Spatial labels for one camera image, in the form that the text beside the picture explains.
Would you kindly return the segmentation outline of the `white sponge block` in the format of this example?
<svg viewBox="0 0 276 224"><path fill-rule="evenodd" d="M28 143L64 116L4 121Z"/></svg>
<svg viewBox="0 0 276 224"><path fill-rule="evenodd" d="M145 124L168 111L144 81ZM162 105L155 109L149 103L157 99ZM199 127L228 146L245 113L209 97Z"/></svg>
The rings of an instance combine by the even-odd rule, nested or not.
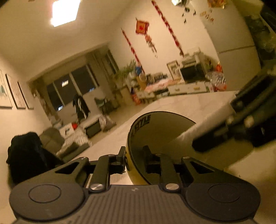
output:
<svg viewBox="0 0 276 224"><path fill-rule="evenodd" d="M195 153L196 151L192 147L192 141L201 136L202 134L208 132L211 129L214 129L217 126L228 126L226 123L218 123L218 124L213 124L213 123L201 123L197 124L193 127L191 127L189 130L186 132L182 133L169 143L167 143L163 148L164 149L171 149L175 153L182 153L182 154L188 154L188 153Z"/></svg>

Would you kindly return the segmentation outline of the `yellow duck bowl black inside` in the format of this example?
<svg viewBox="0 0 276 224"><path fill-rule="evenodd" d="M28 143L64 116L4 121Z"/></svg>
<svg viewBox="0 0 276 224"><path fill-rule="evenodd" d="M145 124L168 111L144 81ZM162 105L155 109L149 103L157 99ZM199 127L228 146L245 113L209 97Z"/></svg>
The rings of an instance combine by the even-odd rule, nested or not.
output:
<svg viewBox="0 0 276 224"><path fill-rule="evenodd" d="M152 111L138 117L131 125L126 142L126 168L134 185L158 184L158 174L145 171L144 146L148 146L152 154L167 154L180 159L175 150L166 145L186 132L196 123L191 119L168 111Z"/></svg>

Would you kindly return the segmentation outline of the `grey backpack on floor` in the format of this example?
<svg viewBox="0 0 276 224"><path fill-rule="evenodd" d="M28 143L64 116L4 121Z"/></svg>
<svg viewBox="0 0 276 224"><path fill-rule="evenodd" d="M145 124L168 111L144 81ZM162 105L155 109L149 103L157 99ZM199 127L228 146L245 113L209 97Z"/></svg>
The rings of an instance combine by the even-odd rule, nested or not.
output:
<svg viewBox="0 0 276 224"><path fill-rule="evenodd" d="M101 115L99 118L99 122L101 125L101 130L103 132L107 132L112 127L116 126L116 122L114 122L108 115Z"/></svg>

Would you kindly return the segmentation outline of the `plastic bag with red items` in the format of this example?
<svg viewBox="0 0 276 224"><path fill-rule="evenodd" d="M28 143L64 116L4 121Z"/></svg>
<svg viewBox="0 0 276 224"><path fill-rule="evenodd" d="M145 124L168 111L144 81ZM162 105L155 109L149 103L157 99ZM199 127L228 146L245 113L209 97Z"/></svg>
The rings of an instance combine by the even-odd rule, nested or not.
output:
<svg viewBox="0 0 276 224"><path fill-rule="evenodd" d="M227 84L225 76L222 72L212 71L208 72L205 77L210 81L214 91L226 91Z"/></svg>

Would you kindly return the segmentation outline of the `grey sofa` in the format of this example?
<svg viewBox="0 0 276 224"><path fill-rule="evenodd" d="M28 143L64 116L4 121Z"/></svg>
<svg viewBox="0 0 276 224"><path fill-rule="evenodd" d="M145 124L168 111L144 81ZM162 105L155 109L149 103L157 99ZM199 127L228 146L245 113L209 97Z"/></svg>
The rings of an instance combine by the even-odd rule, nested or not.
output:
<svg viewBox="0 0 276 224"><path fill-rule="evenodd" d="M92 146L84 130L78 127L68 137L63 137L60 131L50 127L39 136L43 147L67 163Z"/></svg>

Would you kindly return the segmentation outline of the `white tv cabinet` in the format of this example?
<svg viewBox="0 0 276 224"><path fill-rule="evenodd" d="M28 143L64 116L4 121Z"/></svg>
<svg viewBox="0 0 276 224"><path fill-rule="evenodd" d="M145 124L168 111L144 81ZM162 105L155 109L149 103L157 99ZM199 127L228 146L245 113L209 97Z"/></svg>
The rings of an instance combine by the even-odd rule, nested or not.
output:
<svg viewBox="0 0 276 224"><path fill-rule="evenodd" d="M155 100L167 96L214 92L214 89L212 84L206 81L186 84L168 80L151 84L145 90L134 90L134 92L140 100Z"/></svg>

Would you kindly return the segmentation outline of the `black folding chair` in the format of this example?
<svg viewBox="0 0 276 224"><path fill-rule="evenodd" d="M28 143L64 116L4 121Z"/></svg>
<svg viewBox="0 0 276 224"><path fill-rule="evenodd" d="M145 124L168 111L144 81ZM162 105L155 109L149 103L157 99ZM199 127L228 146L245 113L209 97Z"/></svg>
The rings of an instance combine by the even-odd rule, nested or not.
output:
<svg viewBox="0 0 276 224"><path fill-rule="evenodd" d="M114 110L113 104L107 98L94 98L94 101L102 114L109 114Z"/></svg>

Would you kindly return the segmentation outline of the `clothes on rack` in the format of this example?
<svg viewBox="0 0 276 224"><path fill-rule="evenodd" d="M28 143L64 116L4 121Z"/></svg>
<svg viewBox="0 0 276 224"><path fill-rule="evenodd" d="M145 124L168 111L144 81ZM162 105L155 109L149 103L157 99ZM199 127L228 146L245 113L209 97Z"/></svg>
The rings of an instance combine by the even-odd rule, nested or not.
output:
<svg viewBox="0 0 276 224"><path fill-rule="evenodd" d="M72 106L76 109L79 124L88 118L90 110L81 95L75 94L72 100Z"/></svg>

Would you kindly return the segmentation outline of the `white printer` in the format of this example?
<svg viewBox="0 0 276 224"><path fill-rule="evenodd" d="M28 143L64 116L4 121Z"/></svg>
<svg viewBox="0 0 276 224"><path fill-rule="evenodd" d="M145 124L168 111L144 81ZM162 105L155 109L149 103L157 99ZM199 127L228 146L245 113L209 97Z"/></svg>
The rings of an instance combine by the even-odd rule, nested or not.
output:
<svg viewBox="0 0 276 224"><path fill-rule="evenodd" d="M200 51L192 52L191 54L186 54L181 61L183 67L191 64L200 64L205 60L205 55Z"/></svg>

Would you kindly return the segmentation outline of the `framed picture on cabinet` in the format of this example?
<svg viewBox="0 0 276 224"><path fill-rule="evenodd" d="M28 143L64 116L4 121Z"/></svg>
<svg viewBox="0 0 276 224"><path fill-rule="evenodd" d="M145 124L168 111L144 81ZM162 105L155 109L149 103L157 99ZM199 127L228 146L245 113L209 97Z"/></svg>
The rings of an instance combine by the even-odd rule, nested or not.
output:
<svg viewBox="0 0 276 224"><path fill-rule="evenodd" d="M180 66L177 60L166 64L173 80L181 80Z"/></svg>

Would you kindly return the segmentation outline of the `black coat on chair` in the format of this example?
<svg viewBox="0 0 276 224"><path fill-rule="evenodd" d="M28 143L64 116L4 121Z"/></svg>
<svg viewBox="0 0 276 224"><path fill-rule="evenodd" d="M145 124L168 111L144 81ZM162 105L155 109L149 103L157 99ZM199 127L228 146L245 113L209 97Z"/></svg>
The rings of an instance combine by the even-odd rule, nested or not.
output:
<svg viewBox="0 0 276 224"><path fill-rule="evenodd" d="M7 153L6 163L14 185L64 164L43 147L35 132L16 135L11 140Z"/></svg>

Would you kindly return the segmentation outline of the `silver refrigerator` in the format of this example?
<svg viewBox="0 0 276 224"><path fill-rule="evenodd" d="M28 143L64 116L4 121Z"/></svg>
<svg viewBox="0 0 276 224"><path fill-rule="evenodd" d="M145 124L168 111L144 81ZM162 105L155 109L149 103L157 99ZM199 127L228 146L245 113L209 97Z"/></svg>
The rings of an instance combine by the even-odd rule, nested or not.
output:
<svg viewBox="0 0 276 224"><path fill-rule="evenodd" d="M227 90L240 90L260 70L258 53L246 22L232 1L222 8L191 1L218 55Z"/></svg>

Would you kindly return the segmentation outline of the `square ceiling lamp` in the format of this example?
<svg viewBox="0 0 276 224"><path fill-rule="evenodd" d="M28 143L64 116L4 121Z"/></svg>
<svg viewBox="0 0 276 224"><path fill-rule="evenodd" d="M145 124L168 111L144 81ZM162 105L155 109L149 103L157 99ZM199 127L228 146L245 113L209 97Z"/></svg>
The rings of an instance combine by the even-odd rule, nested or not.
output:
<svg viewBox="0 0 276 224"><path fill-rule="evenodd" d="M77 18L81 0L59 0L52 4L51 25L58 27Z"/></svg>

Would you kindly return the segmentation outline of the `framed wall picture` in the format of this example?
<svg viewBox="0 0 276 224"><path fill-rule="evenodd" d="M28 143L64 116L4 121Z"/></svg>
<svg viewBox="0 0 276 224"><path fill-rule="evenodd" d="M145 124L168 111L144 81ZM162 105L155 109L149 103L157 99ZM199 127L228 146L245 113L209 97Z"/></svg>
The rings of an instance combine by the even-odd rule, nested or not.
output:
<svg viewBox="0 0 276 224"><path fill-rule="evenodd" d="M7 93L2 71L0 74L0 107L9 109L12 108L12 104Z"/></svg>
<svg viewBox="0 0 276 224"><path fill-rule="evenodd" d="M26 109L25 101L18 86L17 80L5 74L9 89L17 109Z"/></svg>
<svg viewBox="0 0 276 224"><path fill-rule="evenodd" d="M28 85L26 83L20 82L20 81L18 81L17 84L20 88L20 91L22 93L25 104L27 105L27 108L29 110L33 110L34 109L34 98L31 94L31 91L30 91Z"/></svg>

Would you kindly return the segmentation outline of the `red knot wall ornament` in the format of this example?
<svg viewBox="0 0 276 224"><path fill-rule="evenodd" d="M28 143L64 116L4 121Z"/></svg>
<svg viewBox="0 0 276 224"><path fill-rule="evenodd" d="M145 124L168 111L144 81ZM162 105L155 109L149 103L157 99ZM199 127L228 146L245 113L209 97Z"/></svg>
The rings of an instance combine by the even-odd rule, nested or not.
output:
<svg viewBox="0 0 276 224"><path fill-rule="evenodd" d="M145 42L148 45L148 47L151 49L152 53L154 54L155 58L158 58L157 56L157 50L155 48L155 44L152 42L151 36L148 34L148 28L150 26L150 23L147 21L139 20L136 18L136 30L135 33L139 35L143 35L145 38Z"/></svg>

